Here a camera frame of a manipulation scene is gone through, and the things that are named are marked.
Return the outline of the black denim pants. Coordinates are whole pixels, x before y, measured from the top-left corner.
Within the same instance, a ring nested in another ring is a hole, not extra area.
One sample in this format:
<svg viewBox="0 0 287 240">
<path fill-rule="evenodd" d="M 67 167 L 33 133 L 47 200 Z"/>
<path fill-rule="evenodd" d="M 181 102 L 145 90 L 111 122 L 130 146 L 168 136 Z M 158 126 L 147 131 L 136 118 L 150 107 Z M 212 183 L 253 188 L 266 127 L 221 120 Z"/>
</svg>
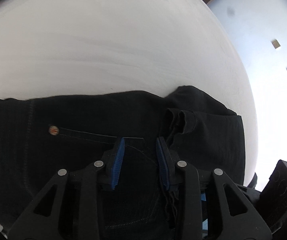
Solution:
<svg viewBox="0 0 287 240">
<path fill-rule="evenodd" d="M 241 116 L 182 86 L 0 99 L 0 224 L 14 239 L 181 239 L 185 178 L 161 182 L 156 140 L 196 169 L 221 168 L 238 184 L 246 162 Z M 111 153 L 125 152 L 114 190 Z"/>
</svg>

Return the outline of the upper beige wall switch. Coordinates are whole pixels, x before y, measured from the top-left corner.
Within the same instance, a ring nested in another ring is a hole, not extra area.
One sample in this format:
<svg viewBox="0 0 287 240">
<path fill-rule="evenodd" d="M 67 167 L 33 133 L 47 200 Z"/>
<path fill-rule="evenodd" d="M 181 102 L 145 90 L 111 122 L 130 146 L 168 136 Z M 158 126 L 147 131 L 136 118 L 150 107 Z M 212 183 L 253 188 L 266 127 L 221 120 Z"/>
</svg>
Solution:
<svg viewBox="0 0 287 240">
<path fill-rule="evenodd" d="M 271 43 L 275 49 L 281 46 L 277 39 L 272 40 Z"/>
</svg>

